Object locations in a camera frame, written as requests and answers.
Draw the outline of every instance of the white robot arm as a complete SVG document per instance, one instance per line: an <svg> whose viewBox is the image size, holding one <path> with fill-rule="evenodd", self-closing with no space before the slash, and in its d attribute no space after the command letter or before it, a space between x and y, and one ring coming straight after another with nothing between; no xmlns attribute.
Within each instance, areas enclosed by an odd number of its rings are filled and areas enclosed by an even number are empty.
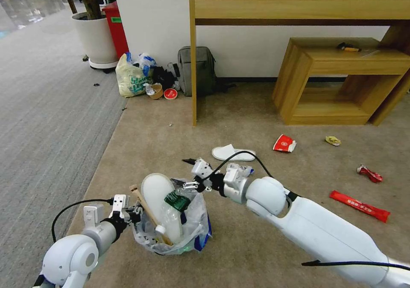
<svg viewBox="0 0 410 288"><path fill-rule="evenodd" d="M203 159L195 162L191 172L195 176L193 186L199 191L218 190L234 202L246 204L320 262L351 263L332 267L345 278L375 288L410 287L410 269L381 266L409 265L387 257L367 233L319 204L289 191L276 179L263 177L251 181L249 167L234 163L228 166L225 175L212 174L212 168ZM279 217L287 206L287 213ZM317 262L306 265L317 265Z"/></svg>
<svg viewBox="0 0 410 288"><path fill-rule="evenodd" d="M104 258L111 244L132 220L128 210L129 196L115 195L108 218L104 219L104 206L95 204L84 207L85 228L81 234L57 240L47 251L43 266L33 288L81 288L91 272ZM138 221L136 208L129 209Z"/></svg>

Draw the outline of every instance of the wooden stool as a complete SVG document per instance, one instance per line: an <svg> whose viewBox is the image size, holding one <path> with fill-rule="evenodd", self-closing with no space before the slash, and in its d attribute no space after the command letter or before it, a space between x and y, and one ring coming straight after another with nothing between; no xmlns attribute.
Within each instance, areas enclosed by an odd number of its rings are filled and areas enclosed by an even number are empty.
<svg viewBox="0 0 410 288"><path fill-rule="evenodd" d="M337 49L346 42L362 49ZM410 68L410 56L373 38L291 38L273 101L287 125L364 125ZM305 88L310 76L348 75L341 88Z"/></svg>

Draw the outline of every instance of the transparent plastic bag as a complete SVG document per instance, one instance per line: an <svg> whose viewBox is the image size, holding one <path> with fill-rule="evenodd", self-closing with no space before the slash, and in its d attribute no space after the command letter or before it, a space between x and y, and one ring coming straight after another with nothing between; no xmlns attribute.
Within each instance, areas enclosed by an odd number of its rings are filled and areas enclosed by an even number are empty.
<svg viewBox="0 0 410 288"><path fill-rule="evenodd" d="M208 238L212 235L211 223L206 210L205 200L201 193L176 188L178 195L191 200L187 209L182 213L182 237L177 244L169 246L162 242L162 237L155 231L155 226L144 213L141 221L132 226L135 241L147 250L161 255L180 255L191 250L201 251ZM163 221L174 219L181 213L164 205Z"/></svg>
<svg viewBox="0 0 410 288"><path fill-rule="evenodd" d="M148 53L140 53L137 57L137 63L140 65L144 76L152 77L154 67L157 66L157 63Z"/></svg>

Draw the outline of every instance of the desk drawer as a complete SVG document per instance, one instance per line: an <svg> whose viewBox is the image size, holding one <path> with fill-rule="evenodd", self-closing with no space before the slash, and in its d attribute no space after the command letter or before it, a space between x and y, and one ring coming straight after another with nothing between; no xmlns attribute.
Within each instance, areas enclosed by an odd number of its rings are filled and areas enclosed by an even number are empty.
<svg viewBox="0 0 410 288"><path fill-rule="evenodd" d="M410 0L195 0L196 19L410 19Z"/></svg>

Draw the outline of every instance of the red lid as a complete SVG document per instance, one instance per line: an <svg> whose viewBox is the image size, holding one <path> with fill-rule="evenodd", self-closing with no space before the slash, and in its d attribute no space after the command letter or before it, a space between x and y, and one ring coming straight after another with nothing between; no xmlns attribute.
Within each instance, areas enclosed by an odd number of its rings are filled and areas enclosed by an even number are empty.
<svg viewBox="0 0 410 288"><path fill-rule="evenodd" d="M104 6L102 9L102 11L118 11L118 5L117 2L114 1L113 3L107 4L106 6Z"/></svg>
<svg viewBox="0 0 410 288"><path fill-rule="evenodd" d="M166 99L175 99L178 96L178 92L175 89L166 89L164 91L164 97Z"/></svg>

